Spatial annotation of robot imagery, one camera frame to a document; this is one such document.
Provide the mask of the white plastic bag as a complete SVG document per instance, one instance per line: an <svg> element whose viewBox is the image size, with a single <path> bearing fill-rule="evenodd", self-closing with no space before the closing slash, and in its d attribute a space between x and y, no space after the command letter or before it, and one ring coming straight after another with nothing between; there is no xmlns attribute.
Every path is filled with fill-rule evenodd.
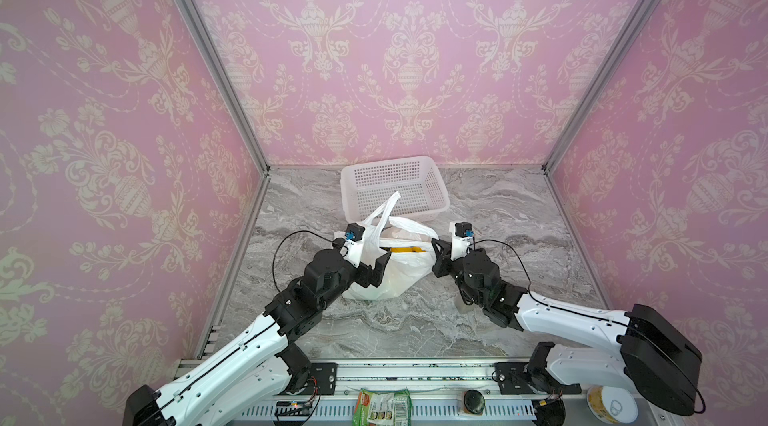
<svg viewBox="0 0 768 426"><path fill-rule="evenodd" d="M383 301L401 296L432 272L435 254L431 240L438 234L432 228L406 217L394 216L393 207L400 198L394 193L385 204L359 224L373 227L372 236L365 241L361 262L373 265L375 259L393 247L418 246L426 253L393 254L388 262L382 284L377 287L363 288L353 284L343 293L349 300Z"/></svg>

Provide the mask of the white perforated plastic basket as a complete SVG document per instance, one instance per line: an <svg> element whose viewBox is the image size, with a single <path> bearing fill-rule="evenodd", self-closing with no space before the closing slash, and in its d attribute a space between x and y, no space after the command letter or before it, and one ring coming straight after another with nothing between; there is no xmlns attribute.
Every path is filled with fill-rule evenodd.
<svg viewBox="0 0 768 426"><path fill-rule="evenodd" d="M348 222L367 218L396 192L394 216L432 221L450 207L445 182L428 156L346 166L341 171L342 207Z"/></svg>

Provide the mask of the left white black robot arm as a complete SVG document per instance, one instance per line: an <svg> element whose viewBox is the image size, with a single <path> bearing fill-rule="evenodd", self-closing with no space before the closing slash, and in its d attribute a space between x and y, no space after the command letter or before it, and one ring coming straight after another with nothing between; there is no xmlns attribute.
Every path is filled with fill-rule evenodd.
<svg viewBox="0 0 768 426"><path fill-rule="evenodd" d="M317 252L304 274L280 291L240 335L191 372L128 398L125 425L225 425L252 403L302 390L311 363L297 340L353 284L377 287L391 254L353 264L336 249Z"/></svg>

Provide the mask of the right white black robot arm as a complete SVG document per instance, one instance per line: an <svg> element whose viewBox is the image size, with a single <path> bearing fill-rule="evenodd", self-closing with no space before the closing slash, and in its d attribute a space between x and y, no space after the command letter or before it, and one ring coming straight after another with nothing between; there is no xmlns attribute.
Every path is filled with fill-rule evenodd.
<svg viewBox="0 0 768 426"><path fill-rule="evenodd" d="M431 245L434 275L451 277L462 302L479 307L493 324L572 342L536 346L526 366L534 389L607 386L678 416L706 411L699 390L702 353L656 309L636 304L629 311L605 310L547 299L504 280L487 251L469 238L434 239Z"/></svg>

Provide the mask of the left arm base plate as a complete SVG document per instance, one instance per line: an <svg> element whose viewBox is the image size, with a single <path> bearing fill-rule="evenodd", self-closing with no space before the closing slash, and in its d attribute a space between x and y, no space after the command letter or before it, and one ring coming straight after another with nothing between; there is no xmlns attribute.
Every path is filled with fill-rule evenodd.
<svg viewBox="0 0 768 426"><path fill-rule="evenodd" d="M306 381L297 384L293 390L287 390L288 395L299 396L332 396L336 390L338 364L335 362L313 362L308 369Z"/></svg>

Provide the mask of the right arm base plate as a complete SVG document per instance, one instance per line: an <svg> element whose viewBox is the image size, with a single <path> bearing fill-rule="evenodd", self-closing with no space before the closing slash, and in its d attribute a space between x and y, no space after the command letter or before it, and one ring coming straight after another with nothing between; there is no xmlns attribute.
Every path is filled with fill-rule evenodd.
<svg viewBox="0 0 768 426"><path fill-rule="evenodd" d="M577 395L582 392L578 384L564 384L556 380L542 366L524 362L497 362L492 379L502 395Z"/></svg>

